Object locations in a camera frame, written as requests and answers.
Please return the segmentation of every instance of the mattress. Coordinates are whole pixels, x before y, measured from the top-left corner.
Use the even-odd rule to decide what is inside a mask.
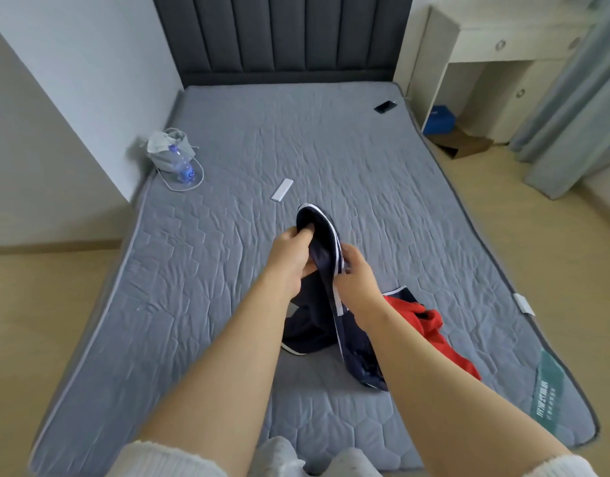
[[[373,110],[392,100],[393,110]],[[598,432],[579,386],[481,240],[389,82],[189,87],[174,127],[205,181],[171,192],[153,173],[138,218],[36,436],[36,474],[101,476],[159,398],[219,334],[301,203],[332,215],[382,291],[407,286],[484,384],[530,413],[541,355],[561,369],[556,436]],[[284,178],[284,199],[270,199]],[[337,346],[281,351],[260,441],[282,435],[322,472],[357,447],[380,471],[422,465],[391,395],[361,386]]]

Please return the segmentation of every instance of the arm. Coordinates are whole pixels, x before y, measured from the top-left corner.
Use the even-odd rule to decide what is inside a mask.
[[[263,424],[285,313],[301,289],[310,228],[274,241],[267,266],[221,334],[158,403],[140,439],[215,461],[244,477]]]
[[[382,297],[360,251],[335,284],[366,331],[404,426],[435,477],[519,477],[570,454],[528,415],[439,353]]]

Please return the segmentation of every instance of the red cloth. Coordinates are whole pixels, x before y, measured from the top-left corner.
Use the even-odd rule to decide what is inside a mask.
[[[411,323],[413,328],[417,329],[420,335],[425,337],[430,344],[437,348],[441,354],[455,363],[458,367],[466,370],[477,380],[482,379],[475,368],[475,365],[454,351],[452,346],[446,341],[446,338],[440,335],[440,328],[444,325],[444,321],[442,320],[442,315],[440,315],[437,310],[427,310],[419,303],[409,303],[396,297],[384,296],[384,299],[386,299],[406,321]]]

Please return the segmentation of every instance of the light blue curtain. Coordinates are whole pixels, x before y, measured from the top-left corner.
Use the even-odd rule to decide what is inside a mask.
[[[550,199],[610,165],[610,0],[577,53],[512,138],[524,182]]]

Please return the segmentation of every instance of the gray headboard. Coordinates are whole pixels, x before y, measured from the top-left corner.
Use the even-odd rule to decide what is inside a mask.
[[[154,0],[183,85],[392,80],[412,0]]]

